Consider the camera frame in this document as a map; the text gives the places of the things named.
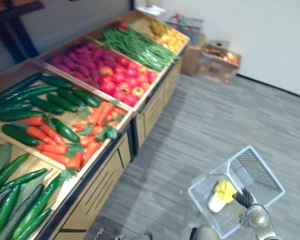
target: gray carpet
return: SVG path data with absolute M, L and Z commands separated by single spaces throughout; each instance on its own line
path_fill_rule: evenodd
M 252 145 L 286 189 L 270 207 L 277 230 L 300 240 L 300 98 L 237 78 L 222 85 L 181 75 L 175 93 L 134 162 L 123 173 L 94 221 L 99 228 L 154 240 L 188 240 L 204 224 L 187 189 L 247 145 Z M 254 239 L 240 229 L 229 240 Z

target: white wall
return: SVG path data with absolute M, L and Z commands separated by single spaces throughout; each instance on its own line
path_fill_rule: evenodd
M 229 40 L 240 74 L 300 95 L 300 0 L 163 0 L 163 8 L 204 19 L 209 40 Z
M 40 53 L 129 10 L 128 0 L 41 0 L 45 9 L 21 17 Z M 0 42 L 0 72 L 14 60 Z

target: cardboard box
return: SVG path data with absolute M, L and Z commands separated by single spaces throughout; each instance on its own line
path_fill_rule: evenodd
M 200 59 L 202 47 L 206 45 L 207 38 L 200 35 L 199 41 L 196 45 L 188 45 L 183 54 L 181 73 L 187 76 L 192 76 L 197 68 Z

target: carrot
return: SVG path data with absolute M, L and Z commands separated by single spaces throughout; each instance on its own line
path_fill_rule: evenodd
M 108 123 L 108 126 L 109 127 L 116 127 L 116 126 L 118 126 L 119 123 L 120 123 L 119 121 L 111 121 L 111 122 Z
M 25 132 L 30 136 L 50 145 L 57 145 L 57 143 L 48 135 L 46 135 L 43 131 L 35 126 L 29 126 Z
M 43 124 L 41 127 L 42 132 L 47 134 L 50 138 L 52 138 L 58 145 L 66 145 L 65 140 L 62 136 L 53 130 L 48 124 Z
M 80 144 L 86 148 L 92 141 L 94 141 L 95 136 L 85 136 L 80 139 Z
M 18 123 L 29 124 L 30 126 L 41 126 L 44 124 L 43 116 L 30 116 L 24 119 L 18 120 Z
M 118 107 L 115 107 L 113 109 L 113 111 L 117 112 L 118 116 L 121 115 L 121 114 L 125 115 L 125 112 L 122 109 L 118 108 Z
M 100 142 L 91 142 L 88 147 L 85 149 L 84 159 L 82 162 L 82 166 L 84 166 L 89 159 L 95 154 L 95 152 L 100 148 L 101 143 Z
M 56 154 L 56 153 L 49 152 L 49 151 L 41 151 L 41 153 L 43 155 L 46 155 L 47 157 L 57 161 L 58 163 L 61 163 L 61 164 L 65 165 L 65 166 L 68 166 L 68 164 L 69 164 L 70 157 L 60 155 L 60 154 Z
M 96 125 L 98 122 L 98 119 L 100 117 L 100 115 L 102 114 L 103 110 L 104 110 L 104 106 L 101 104 L 95 111 L 93 111 L 86 119 L 86 122 L 88 124 L 93 124 Z
M 68 147 L 66 145 L 49 145 L 49 144 L 38 144 L 34 146 L 36 149 L 64 155 L 67 152 Z
M 103 103 L 101 103 L 99 108 L 101 108 L 102 106 L 102 112 L 98 118 L 98 121 L 96 122 L 96 124 L 98 125 L 101 125 L 106 119 L 107 115 L 114 109 L 114 105 L 111 102 L 104 101 Z
M 83 159 L 84 159 L 84 153 L 77 152 L 74 157 L 70 158 L 69 163 L 66 165 L 66 167 L 77 170 L 78 168 L 80 168 Z
M 104 127 L 103 127 L 103 126 L 95 126 L 95 127 L 92 129 L 91 134 L 95 136 L 95 135 L 98 135 L 99 133 L 101 133 L 103 130 L 104 130 Z

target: white plastic basket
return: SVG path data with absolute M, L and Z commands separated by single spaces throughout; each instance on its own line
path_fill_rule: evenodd
M 265 208 L 286 192 L 252 146 L 247 146 L 208 174 L 197 177 L 189 187 L 188 193 L 220 239 L 227 238 L 240 227 L 239 215 L 246 211 L 246 208 L 235 200 L 218 213 L 209 210 L 208 202 L 214 194 L 215 185 L 222 179 L 231 181 L 238 190 L 247 188 Z

